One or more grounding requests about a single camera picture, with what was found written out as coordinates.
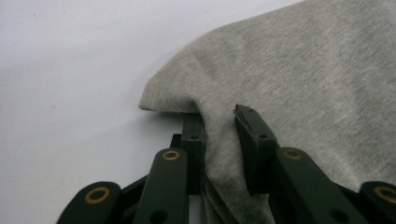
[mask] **circular hole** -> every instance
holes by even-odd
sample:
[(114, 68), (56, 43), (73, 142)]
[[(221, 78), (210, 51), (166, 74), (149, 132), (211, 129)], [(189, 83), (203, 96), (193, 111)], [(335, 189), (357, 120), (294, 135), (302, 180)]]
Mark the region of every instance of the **circular hole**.
[(180, 157), (180, 154), (177, 151), (170, 150), (163, 153), (163, 158), (167, 161), (174, 161)]
[(301, 154), (301, 152), (299, 152), (299, 151), (297, 151), (295, 149), (286, 150), (285, 152), (283, 152), (283, 154), (287, 158), (292, 159), (292, 160), (296, 160), (296, 161), (299, 161), (300, 159), (303, 158), (303, 154)]
[(96, 191), (96, 192), (94, 192), (94, 193), (92, 193), (91, 194), (91, 198), (92, 199), (100, 199), (100, 198), (102, 198), (103, 196), (105, 196), (105, 191), (104, 190), (98, 190), (98, 191)]
[(385, 186), (374, 188), (375, 194), (389, 203), (396, 203), (396, 190)]
[(177, 154), (175, 152), (169, 152), (166, 154), (166, 158), (168, 159), (173, 159)]
[(267, 135), (266, 134), (260, 134), (259, 137), (262, 138), (262, 139), (267, 139)]
[(332, 211), (330, 211), (330, 216), (332, 217), (332, 219), (339, 223), (349, 222), (349, 217), (347, 216), (347, 214), (337, 209), (333, 209)]
[(92, 189), (85, 195), (85, 202), (89, 204), (101, 203), (110, 195), (110, 189), (106, 187), (98, 187)]
[(163, 210), (156, 211), (149, 217), (151, 223), (164, 223), (166, 219), (168, 219), (168, 214)]

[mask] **white surface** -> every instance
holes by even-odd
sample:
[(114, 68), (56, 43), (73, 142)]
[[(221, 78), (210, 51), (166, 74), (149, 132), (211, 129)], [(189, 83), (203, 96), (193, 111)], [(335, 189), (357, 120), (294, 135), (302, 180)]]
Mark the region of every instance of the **white surface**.
[(55, 223), (83, 187), (146, 175), (181, 131), (137, 108), (149, 78), (200, 35), (296, 2), (2, 1), (0, 223)]

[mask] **white background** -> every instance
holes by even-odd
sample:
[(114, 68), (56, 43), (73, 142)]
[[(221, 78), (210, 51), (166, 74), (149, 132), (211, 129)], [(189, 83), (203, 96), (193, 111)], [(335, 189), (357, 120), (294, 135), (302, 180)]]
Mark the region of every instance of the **white background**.
[(0, 223), (55, 223), (85, 186), (146, 175), (181, 132), (137, 108), (149, 78), (200, 35), (298, 1), (1, 1)]

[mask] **cloth fold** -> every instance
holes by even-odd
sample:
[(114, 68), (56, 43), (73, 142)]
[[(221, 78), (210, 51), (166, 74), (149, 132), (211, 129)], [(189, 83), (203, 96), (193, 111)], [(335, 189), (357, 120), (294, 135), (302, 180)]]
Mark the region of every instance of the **cloth fold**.
[(246, 189), (236, 104), (335, 183), (396, 185), (396, 1), (308, 0), (233, 23), (148, 82), (140, 108), (204, 119), (208, 222), (274, 223), (267, 197)]

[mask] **metal rivet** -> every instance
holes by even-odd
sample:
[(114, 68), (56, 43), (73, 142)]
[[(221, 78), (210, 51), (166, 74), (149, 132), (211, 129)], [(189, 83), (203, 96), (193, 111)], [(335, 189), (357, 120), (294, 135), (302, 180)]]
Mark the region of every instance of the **metal rivet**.
[(101, 203), (106, 200), (110, 195), (110, 189), (106, 187), (98, 187), (96, 189), (92, 189), (90, 192), (85, 195), (85, 202), (90, 204)]
[(396, 190), (385, 186), (378, 186), (374, 188), (375, 194), (389, 203), (396, 204)]
[(283, 155), (295, 161), (299, 161), (303, 158), (303, 154), (295, 149), (286, 150), (283, 152)]
[(174, 161), (180, 157), (180, 154), (177, 151), (169, 150), (163, 153), (163, 158), (167, 161)]

